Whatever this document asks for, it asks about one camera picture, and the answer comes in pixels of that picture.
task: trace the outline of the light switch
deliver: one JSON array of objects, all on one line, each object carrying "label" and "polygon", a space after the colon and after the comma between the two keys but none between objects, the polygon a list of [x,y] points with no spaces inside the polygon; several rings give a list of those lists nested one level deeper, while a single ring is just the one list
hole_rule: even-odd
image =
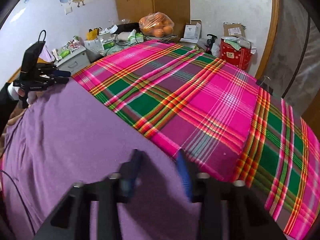
[{"label": "light switch", "polygon": [[72,7],[71,6],[66,7],[64,10],[65,10],[66,14],[68,14],[68,13],[72,12]]}]

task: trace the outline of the black sleeve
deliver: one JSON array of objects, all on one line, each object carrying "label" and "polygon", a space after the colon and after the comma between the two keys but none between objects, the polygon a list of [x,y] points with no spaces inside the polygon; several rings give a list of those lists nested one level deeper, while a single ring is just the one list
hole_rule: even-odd
[{"label": "black sleeve", "polygon": [[7,124],[10,114],[15,109],[18,101],[13,101],[10,99],[8,94],[8,86],[10,83],[6,83],[5,86],[0,91],[0,134],[4,130]]}]

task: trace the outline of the white nightstand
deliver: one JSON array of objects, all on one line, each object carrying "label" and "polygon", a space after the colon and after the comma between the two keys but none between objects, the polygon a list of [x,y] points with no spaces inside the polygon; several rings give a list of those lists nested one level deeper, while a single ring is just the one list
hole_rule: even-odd
[{"label": "white nightstand", "polygon": [[81,46],[60,61],[55,61],[55,65],[60,70],[70,71],[71,75],[87,67],[90,61],[87,56],[86,48]]}]

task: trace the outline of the screw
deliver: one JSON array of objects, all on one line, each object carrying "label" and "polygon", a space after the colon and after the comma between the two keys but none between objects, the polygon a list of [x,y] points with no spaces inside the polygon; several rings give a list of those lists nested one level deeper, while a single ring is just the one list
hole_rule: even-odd
[{"label": "screw", "polygon": [[73,184],[73,187],[83,187],[83,185],[84,185],[83,181],[78,181]]},{"label": "screw", "polygon": [[233,185],[235,185],[236,187],[244,187],[245,186],[245,182],[243,180],[236,180]]},{"label": "screw", "polygon": [[120,179],[120,178],[121,178],[121,174],[118,173],[118,172],[112,173],[112,174],[109,176],[109,179]]},{"label": "screw", "polygon": [[208,173],[205,173],[205,172],[200,172],[200,173],[197,174],[197,177],[199,179],[208,179],[208,178],[210,178],[210,175]]}]

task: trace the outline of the purple blanket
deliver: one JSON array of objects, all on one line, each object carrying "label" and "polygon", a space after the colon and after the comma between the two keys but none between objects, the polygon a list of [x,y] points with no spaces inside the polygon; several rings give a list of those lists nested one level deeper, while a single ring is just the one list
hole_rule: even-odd
[{"label": "purple blanket", "polygon": [[[37,230],[72,183],[95,182],[117,171],[134,148],[147,152],[149,160],[132,202],[119,205],[124,240],[196,239],[199,205],[188,202],[173,162],[74,80],[52,88],[26,111],[3,169],[16,182]],[[4,201],[17,239],[32,239],[17,192],[6,177]],[[93,214],[92,229],[95,223]]]}]

